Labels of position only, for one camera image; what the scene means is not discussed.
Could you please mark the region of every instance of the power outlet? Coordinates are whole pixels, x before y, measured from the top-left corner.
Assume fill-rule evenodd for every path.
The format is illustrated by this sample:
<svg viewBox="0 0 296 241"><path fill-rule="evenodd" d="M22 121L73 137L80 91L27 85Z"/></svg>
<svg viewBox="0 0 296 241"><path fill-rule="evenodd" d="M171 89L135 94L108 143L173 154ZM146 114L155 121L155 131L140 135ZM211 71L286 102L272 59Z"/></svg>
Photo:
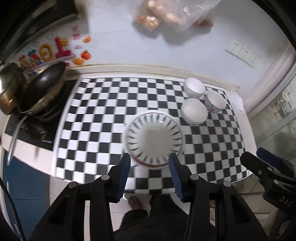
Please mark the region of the power outlet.
<svg viewBox="0 0 296 241"><path fill-rule="evenodd" d="M247 63L248 59L251 57L251 54L252 51L247 49L246 46L243 46L237 57Z"/></svg>
<svg viewBox="0 0 296 241"><path fill-rule="evenodd" d="M247 60L247 64L255 68L259 62L259 58L254 53L251 54L249 59Z"/></svg>
<svg viewBox="0 0 296 241"><path fill-rule="evenodd" d="M225 51L231 53L234 56L238 56L240 50L242 49L243 45L235 39L232 39L228 46L226 47Z"/></svg>

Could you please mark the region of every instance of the foot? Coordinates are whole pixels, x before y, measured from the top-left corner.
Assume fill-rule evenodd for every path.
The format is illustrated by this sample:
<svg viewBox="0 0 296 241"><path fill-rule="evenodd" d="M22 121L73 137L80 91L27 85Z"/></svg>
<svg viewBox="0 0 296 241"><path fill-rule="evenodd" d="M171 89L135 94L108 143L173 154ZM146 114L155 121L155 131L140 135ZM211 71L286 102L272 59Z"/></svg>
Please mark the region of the foot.
<svg viewBox="0 0 296 241"><path fill-rule="evenodd" d="M137 199L135 196L132 196L128 200L128 204L132 208L132 210L135 209L144 209L139 199Z"/></svg>

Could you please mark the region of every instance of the checkered tablecloth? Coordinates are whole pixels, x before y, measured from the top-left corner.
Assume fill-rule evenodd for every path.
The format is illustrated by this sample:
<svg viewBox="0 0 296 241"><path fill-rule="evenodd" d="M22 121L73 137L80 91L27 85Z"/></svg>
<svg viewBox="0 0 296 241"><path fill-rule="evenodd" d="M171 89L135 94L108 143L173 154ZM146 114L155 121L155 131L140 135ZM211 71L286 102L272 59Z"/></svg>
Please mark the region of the checkered tablecloth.
<svg viewBox="0 0 296 241"><path fill-rule="evenodd" d="M54 175L88 183L107 174L119 163L123 153L121 138L125 124L137 113L160 110L179 122L185 136L180 162L192 173L209 182L246 177L248 170L239 160L245 151L244 143L225 92L213 89L227 100L224 110L209 113L206 122L199 126L190 126L180 114L181 105L187 98L182 91L183 84L148 78L79 80L57 132ZM126 192L164 194L174 191L168 167L149 170L132 161Z"/></svg>

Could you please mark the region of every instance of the white cup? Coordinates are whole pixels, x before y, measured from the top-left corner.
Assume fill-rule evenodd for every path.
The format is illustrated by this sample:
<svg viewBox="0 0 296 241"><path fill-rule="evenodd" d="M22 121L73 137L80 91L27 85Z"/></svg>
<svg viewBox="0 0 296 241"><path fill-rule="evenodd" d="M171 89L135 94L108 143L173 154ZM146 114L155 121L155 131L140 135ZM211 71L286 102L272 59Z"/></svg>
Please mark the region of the white cup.
<svg viewBox="0 0 296 241"><path fill-rule="evenodd" d="M205 96L205 106L209 112L217 113L226 107L226 99L215 90L209 90Z"/></svg>
<svg viewBox="0 0 296 241"><path fill-rule="evenodd" d="M181 106L181 116L190 125L204 123L208 117L205 105L198 99L186 99Z"/></svg>
<svg viewBox="0 0 296 241"><path fill-rule="evenodd" d="M201 81L195 78L188 78L184 82L184 92L189 98L198 99L207 91Z"/></svg>

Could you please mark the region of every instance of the bowl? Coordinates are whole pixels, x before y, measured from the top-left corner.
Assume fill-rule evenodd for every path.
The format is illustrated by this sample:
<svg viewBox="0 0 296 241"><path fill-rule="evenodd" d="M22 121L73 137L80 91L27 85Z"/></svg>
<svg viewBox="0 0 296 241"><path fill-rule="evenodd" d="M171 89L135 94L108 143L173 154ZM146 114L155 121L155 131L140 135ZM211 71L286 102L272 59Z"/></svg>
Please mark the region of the bowl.
<svg viewBox="0 0 296 241"><path fill-rule="evenodd" d="M205 105L198 99L186 99L181 106L181 116L190 125L204 123L208 117Z"/></svg>
<svg viewBox="0 0 296 241"><path fill-rule="evenodd" d="M124 145L140 165L160 169L168 165L168 156L181 154L184 143L182 131L174 118L161 111L137 115L123 135Z"/></svg>
<svg viewBox="0 0 296 241"><path fill-rule="evenodd" d="M209 112L218 113L226 107L227 101L215 90L209 90L205 97L205 106Z"/></svg>
<svg viewBox="0 0 296 241"><path fill-rule="evenodd" d="M184 92L189 98L198 99L206 93L205 85L195 78L185 79Z"/></svg>

